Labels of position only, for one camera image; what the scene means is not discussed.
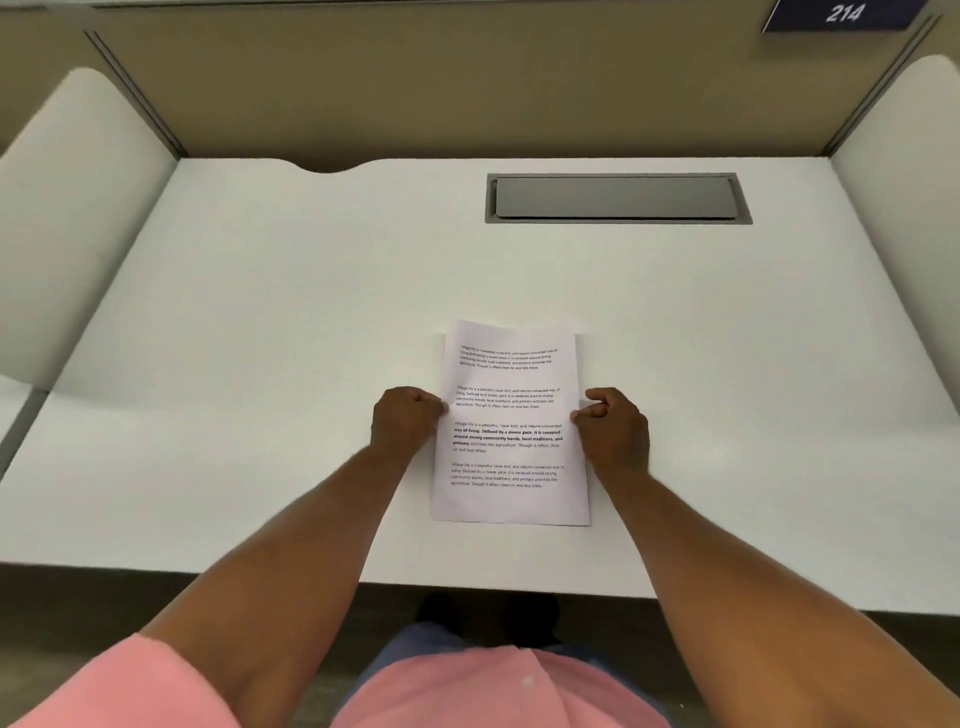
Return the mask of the person's left hand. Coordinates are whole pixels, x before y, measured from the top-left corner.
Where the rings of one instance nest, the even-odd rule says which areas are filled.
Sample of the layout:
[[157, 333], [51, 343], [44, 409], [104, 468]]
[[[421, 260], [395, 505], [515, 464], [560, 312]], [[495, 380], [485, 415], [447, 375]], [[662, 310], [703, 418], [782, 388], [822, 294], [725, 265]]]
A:
[[373, 408], [369, 446], [392, 462], [408, 466], [425, 444], [433, 438], [440, 423], [427, 425], [411, 413], [409, 389], [398, 386], [386, 390]]

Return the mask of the person's right hand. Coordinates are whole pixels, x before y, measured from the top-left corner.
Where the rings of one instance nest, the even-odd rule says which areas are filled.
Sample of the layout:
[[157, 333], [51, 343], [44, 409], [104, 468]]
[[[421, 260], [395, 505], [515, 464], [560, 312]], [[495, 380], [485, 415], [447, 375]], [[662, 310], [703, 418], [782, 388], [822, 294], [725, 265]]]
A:
[[576, 425], [586, 461], [598, 480], [646, 477], [650, 472], [650, 433], [647, 418], [615, 387], [584, 391], [587, 406], [605, 406], [605, 417]]

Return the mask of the white printed paper sheet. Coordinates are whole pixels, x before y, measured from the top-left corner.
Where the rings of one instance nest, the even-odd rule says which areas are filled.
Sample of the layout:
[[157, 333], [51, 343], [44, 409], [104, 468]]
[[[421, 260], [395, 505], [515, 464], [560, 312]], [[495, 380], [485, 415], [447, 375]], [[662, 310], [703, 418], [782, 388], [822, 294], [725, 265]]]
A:
[[588, 527], [574, 333], [455, 321], [443, 354], [432, 518]]

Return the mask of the person's left forearm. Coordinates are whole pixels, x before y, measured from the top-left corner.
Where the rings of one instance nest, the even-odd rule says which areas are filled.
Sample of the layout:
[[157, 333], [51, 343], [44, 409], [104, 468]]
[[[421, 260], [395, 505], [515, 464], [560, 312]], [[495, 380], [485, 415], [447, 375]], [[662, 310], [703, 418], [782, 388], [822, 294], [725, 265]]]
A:
[[188, 662], [242, 728], [287, 725], [419, 449], [369, 443], [210, 566], [140, 634]]

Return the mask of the person's right forearm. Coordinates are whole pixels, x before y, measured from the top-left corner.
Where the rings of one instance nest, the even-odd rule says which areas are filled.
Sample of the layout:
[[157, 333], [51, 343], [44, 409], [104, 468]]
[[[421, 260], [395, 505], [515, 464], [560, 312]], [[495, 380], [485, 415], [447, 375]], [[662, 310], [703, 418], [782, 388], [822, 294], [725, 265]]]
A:
[[724, 728], [960, 728], [960, 698], [865, 614], [641, 467], [597, 467]]

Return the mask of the blue jeans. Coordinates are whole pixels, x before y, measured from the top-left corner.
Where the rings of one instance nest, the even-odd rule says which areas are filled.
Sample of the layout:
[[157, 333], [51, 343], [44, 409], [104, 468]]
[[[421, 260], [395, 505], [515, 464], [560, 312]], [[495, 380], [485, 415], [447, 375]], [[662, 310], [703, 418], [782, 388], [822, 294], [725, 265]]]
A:
[[556, 621], [517, 621], [507, 646], [469, 644], [452, 627], [420, 620], [403, 628], [374, 658], [344, 698], [341, 713], [356, 722], [448, 719], [471, 712], [513, 719], [555, 690], [539, 652], [557, 644]]

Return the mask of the pink shirt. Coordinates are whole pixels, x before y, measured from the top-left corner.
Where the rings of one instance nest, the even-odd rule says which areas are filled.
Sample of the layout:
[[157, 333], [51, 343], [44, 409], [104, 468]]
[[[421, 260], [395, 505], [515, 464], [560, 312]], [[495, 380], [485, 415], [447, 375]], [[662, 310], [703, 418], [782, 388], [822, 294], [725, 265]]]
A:
[[[9, 728], [241, 728], [171, 647], [133, 635]], [[469, 648], [378, 670], [330, 728], [670, 728], [603, 670], [544, 650]]]

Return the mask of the beige back partition panel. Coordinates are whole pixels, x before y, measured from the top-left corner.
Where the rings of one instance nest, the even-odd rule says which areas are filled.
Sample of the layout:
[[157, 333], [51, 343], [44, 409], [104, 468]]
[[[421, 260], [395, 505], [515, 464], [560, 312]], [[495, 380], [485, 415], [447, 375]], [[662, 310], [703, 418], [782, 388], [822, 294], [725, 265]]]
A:
[[102, 9], [191, 157], [817, 156], [919, 28], [764, 33], [775, 0]]

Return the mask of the white rounded side divider panel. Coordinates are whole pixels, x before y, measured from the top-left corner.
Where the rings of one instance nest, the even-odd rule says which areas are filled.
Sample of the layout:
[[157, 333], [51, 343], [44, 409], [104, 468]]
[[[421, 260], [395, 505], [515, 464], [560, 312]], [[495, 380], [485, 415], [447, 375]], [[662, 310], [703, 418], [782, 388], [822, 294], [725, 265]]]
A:
[[105, 75], [59, 83], [0, 155], [0, 375], [55, 384], [177, 162]]
[[960, 67], [909, 64], [831, 161], [960, 413]]

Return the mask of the dark blue sign plate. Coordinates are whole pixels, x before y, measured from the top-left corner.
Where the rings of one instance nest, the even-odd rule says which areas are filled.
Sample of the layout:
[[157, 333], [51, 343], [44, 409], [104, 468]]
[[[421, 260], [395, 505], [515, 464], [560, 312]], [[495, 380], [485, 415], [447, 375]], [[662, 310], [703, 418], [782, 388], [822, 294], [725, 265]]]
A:
[[776, 0], [762, 33], [907, 30], [929, 0]]

